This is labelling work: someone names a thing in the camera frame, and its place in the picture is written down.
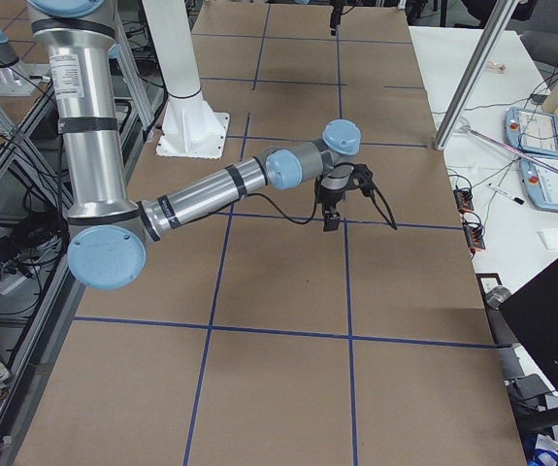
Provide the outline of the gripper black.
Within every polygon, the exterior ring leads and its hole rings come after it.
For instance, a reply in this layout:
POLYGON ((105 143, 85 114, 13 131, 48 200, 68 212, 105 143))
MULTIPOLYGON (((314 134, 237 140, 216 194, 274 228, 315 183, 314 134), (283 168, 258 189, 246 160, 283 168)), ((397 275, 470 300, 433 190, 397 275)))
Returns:
POLYGON ((339 15, 343 13, 345 0, 330 0, 329 4, 333 7, 333 13, 330 17, 330 32, 332 36, 336 36, 339 25, 339 15))
POLYGON ((337 231, 341 214, 336 211, 337 204, 345 199, 346 179, 322 179, 316 189, 316 201, 323 212, 323 231, 337 231))

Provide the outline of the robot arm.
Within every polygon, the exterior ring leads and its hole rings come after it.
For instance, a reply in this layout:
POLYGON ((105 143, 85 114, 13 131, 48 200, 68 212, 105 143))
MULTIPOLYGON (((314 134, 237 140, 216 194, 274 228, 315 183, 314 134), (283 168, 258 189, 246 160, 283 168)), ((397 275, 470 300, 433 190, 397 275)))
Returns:
MULTIPOLYGON (((74 194, 67 215, 68 265, 85 285, 126 286, 145 266, 147 241, 266 185, 284 190, 326 178, 360 149, 360 129, 336 119, 319 139, 265 150, 155 201, 134 202, 123 173, 109 65, 115 3, 32 1, 28 11, 33 34, 49 54, 74 194)), ((160 153, 219 157, 229 117, 214 112, 203 97, 183 3, 149 2, 145 13, 169 93, 160 153)))

